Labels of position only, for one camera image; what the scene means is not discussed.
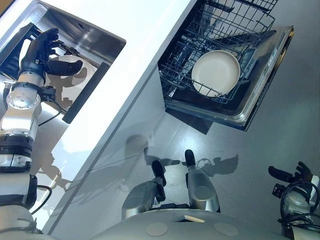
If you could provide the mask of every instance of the dishwasher door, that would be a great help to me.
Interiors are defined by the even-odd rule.
[[[277,26],[274,30],[276,33],[257,47],[257,62],[248,78],[249,84],[237,91],[239,97],[236,99],[236,107],[227,108],[225,105],[202,99],[198,93],[185,90],[178,90],[177,93],[176,90],[173,96],[164,96],[166,108],[246,131],[294,35],[293,26]]]

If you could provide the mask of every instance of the dishwasher rack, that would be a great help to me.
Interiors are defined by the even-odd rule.
[[[175,91],[198,91],[194,83],[206,88],[203,97],[227,104],[238,88],[248,84],[255,65],[255,47],[274,31],[275,19],[269,14],[278,0],[199,0],[161,57],[158,67],[165,97]],[[196,61],[205,53],[224,50],[233,54],[240,65],[240,78],[227,94],[222,94],[191,78]],[[216,97],[208,97],[215,92]]]

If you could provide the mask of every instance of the cable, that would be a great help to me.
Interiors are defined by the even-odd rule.
[[[49,186],[37,185],[36,187],[37,188],[47,189],[49,191],[49,194],[48,194],[48,196],[46,196],[45,200],[41,203],[41,205],[31,213],[32,215],[35,214],[40,208],[42,208],[46,204],[46,202],[49,200],[49,198],[50,198],[50,196],[52,194],[52,189]]]
[[[293,188],[301,186],[301,185],[311,185],[315,189],[316,201],[315,201],[314,205],[310,208],[310,213],[296,213],[294,215],[289,215],[289,216],[287,215],[286,216],[284,207],[285,207],[285,202],[287,200],[288,193]],[[312,182],[296,181],[296,182],[289,184],[288,187],[283,192],[282,197],[281,197],[281,202],[280,202],[281,219],[279,220],[279,222],[281,222],[282,226],[285,226],[293,221],[297,221],[298,219],[301,219],[302,217],[306,217],[306,216],[313,216],[313,217],[320,218],[319,215],[314,213],[314,211],[317,209],[317,207],[319,205],[319,201],[320,201],[320,191],[319,191],[318,187],[316,185],[314,185]]]
[[[3,93],[2,93],[2,100],[3,100],[3,105],[5,110],[8,110],[8,104],[7,104],[7,96],[10,92],[10,88],[7,87],[7,85],[4,87],[3,89]]]
[[[297,228],[302,228],[302,229],[314,228],[314,229],[320,230],[320,225],[316,225],[316,224],[297,224],[293,226]]]
[[[58,108],[58,113],[52,117],[50,117],[48,120],[45,120],[44,122],[40,123],[38,125],[38,127],[42,126],[43,124],[46,124],[47,122],[51,121],[52,119],[54,119],[55,117],[57,117],[59,114],[61,114],[62,112],[62,107],[59,105],[59,103],[57,103],[55,100],[50,101],[51,103],[54,103]]]

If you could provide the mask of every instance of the sink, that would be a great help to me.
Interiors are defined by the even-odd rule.
[[[33,23],[41,31],[59,29],[59,40],[100,65],[115,61],[126,41],[111,32],[42,2],[32,2],[0,40],[0,51],[20,28]]]
[[[70,124],[122,51],[126,41],[68,12],[39,1],[33,1],[0,39],[0,73],[7,78],[14,80],[18,78],[19,54],[17,55],[17,53],[20,52],[25,39],[23,37],[21,40],[21,36],[25,36],[25,30],[20,32],[19,30],[22,27],[25,29],[25,26],[29,24],[38,28],[35,36],[39,34],[39,30],[44,32],[51,28],[58,28],[59,40],[64,44],[55,48],[56,55],[62,56],[66,50],[74,48],[76,53],[73,52],[73,55],[81,57],[94,67],[93,76],[85,78],[85,84],[81,84],[81,87],[80,84],[78,86],[72,85],[76,86],[75,88],[70,87],[66,80],[63,81],[63,77],[61,77],[61,81],[56,81],[55,85],[52,85],[56,89],[56,101],[62,107],[63,120]]]

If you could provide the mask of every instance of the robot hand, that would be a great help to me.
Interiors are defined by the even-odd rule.
[[[23,73],[37,74],[45,80],[45,72],[51,75],[71,76],[82,68],[83,62],[66,62],[49,60],[49,56],[56,53],[53,48],[58,47],[57,28],[51,28],[31,41],[25,57],[21,60],[19,75]]]
[[[270,166],[268,171],[269,174],[281,181],[284,181],[286,183],[293,183],[298,180],[311,182],[313,178],[313,174],[311,173],[310,169],[301,161],[299,161],[298,166],[296,167],[296,170],[298,172],[295,172],[295,174],[291,174],[289,172],[280,170],[275,168],[274,166]]]

